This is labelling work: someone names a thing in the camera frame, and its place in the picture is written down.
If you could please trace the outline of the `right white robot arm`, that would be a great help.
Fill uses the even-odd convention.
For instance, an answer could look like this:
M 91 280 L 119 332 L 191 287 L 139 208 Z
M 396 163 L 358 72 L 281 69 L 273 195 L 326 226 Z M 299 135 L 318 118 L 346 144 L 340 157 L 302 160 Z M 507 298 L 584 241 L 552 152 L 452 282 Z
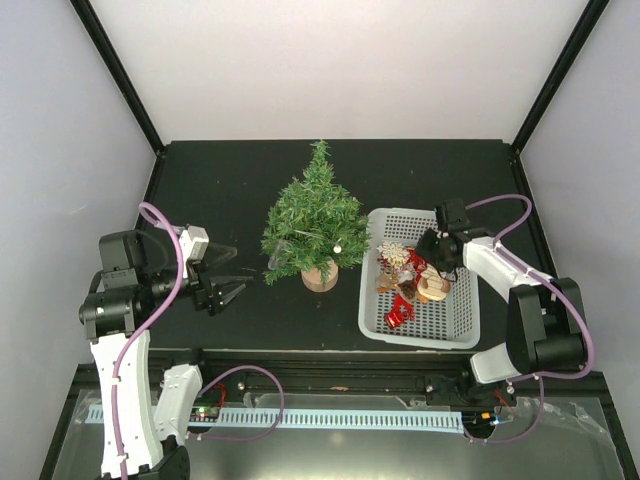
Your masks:
M 507 304 L 504 342 L 474 354 L 471 368 L 454 379 L 461 400 L 479 402 L 495 382 L 533 376 L 574 379 L 588 373 L 593 340 L 575 281 L 530 267 L 481 229 L 445 234 L 428 229 L 415 250 L 439 273 L 464 268 L 475 274 Z

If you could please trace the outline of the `white string lights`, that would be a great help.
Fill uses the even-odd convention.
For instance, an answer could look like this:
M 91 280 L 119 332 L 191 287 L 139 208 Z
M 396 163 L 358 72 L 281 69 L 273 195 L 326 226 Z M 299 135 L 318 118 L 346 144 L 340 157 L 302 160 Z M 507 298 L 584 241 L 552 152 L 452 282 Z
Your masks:
M 314 184 L 294 181 L 286 209 L 287 226 L 291 234 L 313 239 L 331 247 L 335 254 L 343 252 L 342 236 L 338 233 L 342 196 L 332 183 Z

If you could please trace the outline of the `small green christmas tree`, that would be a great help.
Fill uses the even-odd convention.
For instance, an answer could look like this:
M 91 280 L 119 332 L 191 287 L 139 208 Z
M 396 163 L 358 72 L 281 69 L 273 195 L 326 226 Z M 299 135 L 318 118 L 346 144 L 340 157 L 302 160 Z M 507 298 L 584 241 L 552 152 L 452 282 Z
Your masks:
M 261 240 L 269 257 L 263 273 L 268 285 L 296 274 L 315 274 L 319 284 L 340 269 L 362 263 L 369 250 L 368 216 L 362 203 L 335 181 L 324 140 L 311 144 L 311 160 L 300 178 L 283 188 L 269 209 Z

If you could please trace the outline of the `white perforated plastic basket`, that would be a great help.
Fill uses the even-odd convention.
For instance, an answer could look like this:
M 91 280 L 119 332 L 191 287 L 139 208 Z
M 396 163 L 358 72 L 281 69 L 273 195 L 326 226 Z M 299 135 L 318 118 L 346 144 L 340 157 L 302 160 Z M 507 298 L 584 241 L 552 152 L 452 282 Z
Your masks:
M 480 340 L 478 281 L 475 274 L 459 268 L 453 274 L 440 273 L 451 282 L 451 291 L 442 301 L 424 301 L 416 292 L 412 301 L 414 319 L 390 329 L 384 316 L 399 293 L 397 284 L 418 278 L 402 267 L 381 258 L 376 248 L 384 241 L 414 248 L 427 229 L 437 228 L 433 211 L 378 208 L 369 218 L 370 249 L 363 258 L 358 326 L 372 340 L 418 349 L 470 350 Z

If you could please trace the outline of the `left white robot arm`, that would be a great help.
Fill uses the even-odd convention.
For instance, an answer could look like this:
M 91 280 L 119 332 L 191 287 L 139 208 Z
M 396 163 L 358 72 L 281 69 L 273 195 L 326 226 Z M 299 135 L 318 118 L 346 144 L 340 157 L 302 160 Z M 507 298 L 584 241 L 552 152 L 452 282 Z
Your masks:
M 233 246 L 211 243 L 201 227 L 179 236 L 182 260 L 176 267 L 148 267 L 143 231 L 102 237 L 102 269 L 92 281 L 79 319 L 99 373 L 104 426 L 101 476 L 104 479 L 186 479 L 185 447 L 196 399 L 207 397 L 215 376 L 204 354 L 192 350 L 163 374 L 159 398 L 149 381 L 150 332 L 144 322 L 164 302 L 192 299 L 198 311 L 221 313 L 243 291 L 247 276 L 213 276 L 233 259 Z

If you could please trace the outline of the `red star ornament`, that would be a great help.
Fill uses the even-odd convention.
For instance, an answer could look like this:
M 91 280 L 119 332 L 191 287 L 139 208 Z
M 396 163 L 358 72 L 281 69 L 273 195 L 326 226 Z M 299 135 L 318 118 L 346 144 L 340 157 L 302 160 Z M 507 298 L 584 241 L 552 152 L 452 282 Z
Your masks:
M 424 258 L 416 253 L 414 248 L 409 247 L 407 251 L 409 253 L 409 258 L 405 264 L 405 269 L 413 275 L 413 278 L 419 278 L 422 272 L 427 268 L 428 263 Z

